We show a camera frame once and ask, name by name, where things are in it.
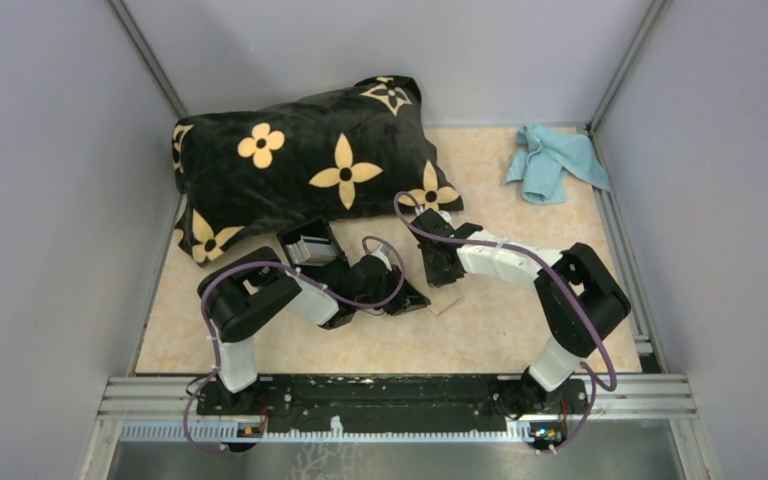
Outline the light blue towel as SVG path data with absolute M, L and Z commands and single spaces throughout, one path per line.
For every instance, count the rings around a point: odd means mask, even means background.
M 599 190 L 611 190 L 609 175 L 597 160 L 587 136 L 531 123 L 517 131 L 515 140 L 518 148 L 510 156 L 503 182 L 518 183 L 526 202 L 534 205 L 566 202 L 563 179 L 568 174 Z

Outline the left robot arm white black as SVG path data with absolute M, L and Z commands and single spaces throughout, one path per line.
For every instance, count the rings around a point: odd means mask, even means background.
M 195 394 L 201 415 L 256 412 L 265 394 L 258 385 L 254 336 L 281 313 L 334 329 L 358 310 L 396 316 L 431 304 L 385 246 L 354 265 L 337 257 L 321 266 L 284 264 L 272 248 L 261 247 L 205 277 L 197 294 L 219 361 Z

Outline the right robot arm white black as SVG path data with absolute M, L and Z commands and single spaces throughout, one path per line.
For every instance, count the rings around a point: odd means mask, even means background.
M 550 337 L 516 385 L 500 393 L 507 414 L 548 412 L 560 405 L 564 384 L 593 352 L 607 353 L 605 339 L 631 312 L 628 297 L 587 244 L 529 247 L 477 224 L 453 227 L 434 210 L 420 213 L 408 228 L 418 241 L 429 286 L 472 274 L 537 295 Z

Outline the black pillow with cream flowers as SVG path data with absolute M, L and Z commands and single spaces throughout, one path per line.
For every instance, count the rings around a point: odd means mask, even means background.
M 259 110 L 178 120 L 171 135 L 183 197 L 178 247 L 204 266 L 244 239 L 314 217 L 368 218 L 414 205 L 462 210 L 421 106 L 417 82 L 391 75 Z

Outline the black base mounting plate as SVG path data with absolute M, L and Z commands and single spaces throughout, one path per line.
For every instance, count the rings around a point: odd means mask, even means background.
M 560 416 L 583 413 L 585 385 L 568 380 L 560 405 L 547 411 L 507 414 L 499 395 L 522 374 L 452 375 L 261 375 L 265 396 L 253 415 L 266 421 L 269 433 L 324 432 L 334 419 L 351 434 L 496 433 L 523 415 Z

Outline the stack of cards in holder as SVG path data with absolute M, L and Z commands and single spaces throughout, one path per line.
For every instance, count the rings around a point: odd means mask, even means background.
M 330 243 L 305 239 L 288 244 L 287 252 L 290 260 L 298 265 L 326 265 L 337 258 L 337 251 Z

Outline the aluminium frame rail front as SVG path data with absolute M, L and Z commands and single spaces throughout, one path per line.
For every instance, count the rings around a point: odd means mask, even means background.
M 537 406 L 515 375 L 268 375 L 225 400 L 188 376 L 108 381 L 98 410 L 133 441 L 256 444 L 305 442 L 532 442 L 579 420 L 689 420 L 688 381 L 622 374 L 613 391 L 576 375 Z

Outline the black card holder box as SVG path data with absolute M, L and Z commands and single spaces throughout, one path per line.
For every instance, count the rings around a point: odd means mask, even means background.
M 280 231 L 277 240 L 294 267 L 324 267 L 345 259 L 330 223 L 322 216 Z

